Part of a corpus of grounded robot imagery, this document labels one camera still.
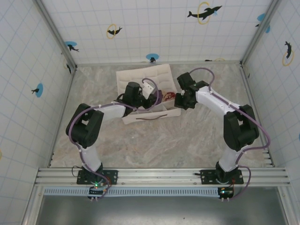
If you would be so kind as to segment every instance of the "purple cable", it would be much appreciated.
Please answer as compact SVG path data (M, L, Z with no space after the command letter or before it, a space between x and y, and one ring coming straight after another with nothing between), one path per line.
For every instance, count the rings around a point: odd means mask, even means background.
M155 86L154 90L156 90L156 94L157 94L156 101L155 101L155 103L153 104L153 106L151 106L150 108L148 108L148 109L138 109L138 108L129 106L129 105L127 105L127 104L118 103L118 102L117 102L117 103L109 103L109 104L106 104L106 105L102 105L101 108L109 107L109 106L112 106L112 105L122 105L122 106L125 106L125 107L130 108L130 109L133 109L133 110L137 110L137 111L149 111L150 109L154 108L154 107L158 104L158 99L159 99L158 86L156 85L156 83L155 83L153 80L151 80L151 79L149 79L149 78L144 78L144 79L142 79L142 82L144 82L145 80L151 81L151 82L154 84L154 86ZM87 112L90 111L90 110L94 110L94 109L98 109L98 108L100 108L100 107L97 105L97 106L92 106L92 107L90 107L90 108L88 108L88 109L86 109L86 110L83 110L81 113L79 113L79 114L74 118L74 120L73 120L72 123L71 123L70 129L69 129L69 132L68 132L69 140L70 140L70 142L71 142L72 144L76 145L76 147L77 147L79 150L80 150L79 144L77 144L76 142L74 142L73 139L71 138L71 134L72 134L72 130L73 130L74 124L76 123L76 121L77 121L82 115L84 115L85 113L87 113ZM106 195L106 193L108 192L109 188L111 187L111 185L109 184L108 179L107 179L105 176L103 176L102 174L93 171L93 170L86 164L86 162L85 162L84 159L83 159L83 153L82 153L82 151L80 151L79 155L80 155L80 159L81 159L82 163L85 165L85 167L86 167L91 173L93 173L93 174L95 174L95 175L101 177L102 179L104 179L104 180L106 181L106 183L107 183L107 189L106 189L106 191L103 193L103 195L99 197L99 199L103 198L103 197Z
M210 69L208 68L205 68L205 67L199 67L199 68L195 68L193 69L192 71L190 71L189 73L191 74L192 72L194 72L195 70L199 70L199 69L204 69L204 70L207 70L211 73L212 75L212 80L210 81L209 85L208 85L208 89L209 91L211 91L211 84L214 82L215 80L215 74L214 72L212 72ZM223 99L222 97L216 95L213 91L211 92L211 94L216 97L217 99L219 99L220 101L224 102L226 105L230 106L232 109L236 110L237 112L239 112L240 114L242 114L243 116L245 116L247 119L249 119L251 122L253 122L254 124L256 124L260 129L261 131L263 132L263 134L267 137L267 144L264 145L264 146L260 146L260 147L249 147L247 149L244 149L243 151L241 151L241 153L239 154L239 156L237 157L236 161L235 161L235 164L237 165L240 158L242 157L242 155L244 154L244 152L246 151L249 151L249 150L258 150L258 149L265 149L267 148L269 145L270 145L270 142L271 142L271 138L269 136L269 134L267 133L267 131L256 121L254 120L251 116L249 116L248 114L244 113L243 111L241 111L240 109L238 109L237 107L229 104L229 102L227 102L225 99ZM248 179L248 182L246 183L244 189L239 193L237 194L235 197L231 198L231 199L235 199L237 196L239 196L240 194L242 194L246 189L247 187L249 186L250 184L250 179L251 179L251 171L250 171L250 168L245 166L245 165L238 165L239 167L241 168L247 168L248 171L249 171L249 179Z

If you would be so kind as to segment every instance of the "purple wire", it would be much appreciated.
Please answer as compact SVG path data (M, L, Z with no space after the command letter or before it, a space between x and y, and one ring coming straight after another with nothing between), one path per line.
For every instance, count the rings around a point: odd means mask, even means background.
M211 73L212 75L212 80L210 81L209 85L208 85L208 90L211 91L211 84L214 82L215 80L215 74L214 72L212 72L210 69L208 68L205 68L205 67L198 67L198 68L195 68L193 69L192 71L190 71L189 73L191 74L192 72L194 72L195 70L199 70L199 69L204 69L204 70L207 70ZM240 109L238 109L237 107L233 106L232 104L230 104L229 102L227 102L225 99L223 99L222 97L216 95L213 91L211 92L211 94L216 97L217 99L219 99L220 101L224 102L226 105L230 106L232 109L236 110L237 112L239 112L240 114L242 114L243 116L245 116L247 119L249 119L251 122L253 122L254 124L256 124L260 129L261 131L263 132L263 134L267 137L267 143L266 145L264 146L260 146L260 147L249 147L249 148L246 148L244 149L243 151L241 151L241 153L239 154L239 156L237 157L236 161L235 161L235 164L237 165L240 158L242 157L242 155L246 152L246 151L249 151L249 150L258 150L258 149L265 149L267 147L269 147L270 145L270 142L271 142L271 138L269 136L269 134L267 133L267 131L256 121L254 120L251 116L249 116L248 114L244 113L243 111L241 111ZM237 194L235 197L231 198L231 199L235 199L237 196L239 196L240 194L242 194L246 189L247 187L249 186L250 184L250 179L251 179L251 171L250 171L250 168L245 166L245 165L238 165L239 167L241 168L247 168L248 171L249 171L249 179L248 179L248 182L246 183L244 189L239 193Z
M152 79L144 78L144 79L142 79L142 82L144 82L145 80L151 81L151 82L154 84L154 86L155 86L154 90L156 90L156 94L157 94L156 101L155 101L155 103L154 103L150 108L148 108L148 109L138 109L138 108L132 107L132 106L130 106L130 105L123 104L123 103L118 103L118 102L117 102L117 103L109 103L109 104L106 104L106 105L102 105L101 108L109 107L109 106L112 106L112 105L122 105L122 106L125 106L125 107L127 107L127 108L130 108L130 109L133 109L133 110L137 110L137 111L143 111L143 112L144 112L144 111L149 111L150 109L154 108L154 107L158 104L158 99L159 99L158 86L156 85L156 83L155 83ZM69 132L68 132L69 140L70 140L70 142L71 142L72 144L74 144L79 150L80 150L79 144L77 144L76 142L74 142L73 139L71 138L71 134L72 134L73 127L74 127L76 121L78 121L79 118L80 118L82 115L84 115L85 113L87 113L87 112L90 111L90 110L94 110L94 109L98 109L98 108L100 108L100 107L97 105L97 106L92 106L92 107L90 107L90 108L88 108L88 109L83 110L81 113L79 113L79 114L74 118L74 120L73 120L72 123L71 123L70 129L69 129ZM79 155L80 155L80 159L81 159L82 163L85 165L85 167L86 167L91 173L93 173L93 174L95 174L95 175L101 177L102 179L104 179L104 180L106 181L106 183L107 183L107 189L106 189L106 191L103 193L103 195L99 197L99 199L103 198L103 197L106 195L106 193L108 192L109 188L111 187L111 185L109 184L108 179L107 179L105 176L103 176L102 174L93 171L93 170L86 164L86 162L85 162L84 159L83 159L83 153L82 153L82 151L80 151Z

